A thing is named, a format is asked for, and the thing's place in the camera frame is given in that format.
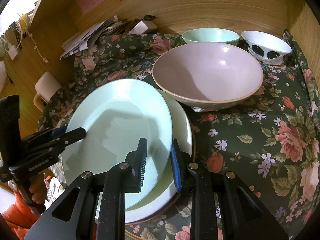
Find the orange sleeve forearm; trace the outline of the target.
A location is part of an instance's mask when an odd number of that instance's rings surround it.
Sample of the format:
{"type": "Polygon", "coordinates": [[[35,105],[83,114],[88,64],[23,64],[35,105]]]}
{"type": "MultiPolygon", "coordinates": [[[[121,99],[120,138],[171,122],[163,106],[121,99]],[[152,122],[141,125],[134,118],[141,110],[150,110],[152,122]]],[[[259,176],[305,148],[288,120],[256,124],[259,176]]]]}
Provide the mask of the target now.
{"type": "Polygon", "coordinates": [[[19,192],[14,192],[15,202],[2,213],[2,217],[19,239],[24,239],[28,230],[40,218],[34,215],[28,205],[25,204],[19,192]]]}

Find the left hand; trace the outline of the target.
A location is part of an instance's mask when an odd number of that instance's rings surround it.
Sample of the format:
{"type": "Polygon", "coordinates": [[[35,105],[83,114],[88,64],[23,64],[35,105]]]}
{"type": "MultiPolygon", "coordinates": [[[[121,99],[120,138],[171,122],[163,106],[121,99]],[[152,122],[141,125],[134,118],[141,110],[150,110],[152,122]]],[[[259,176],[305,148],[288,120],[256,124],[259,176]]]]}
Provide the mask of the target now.
{"type": "Polygon", "coordinates": [[[44,179],[43,173],[38,173],[37,175],[30,178],[31,199],[37,204],[43,204],[47,199],[47,187],[44,179]]]}

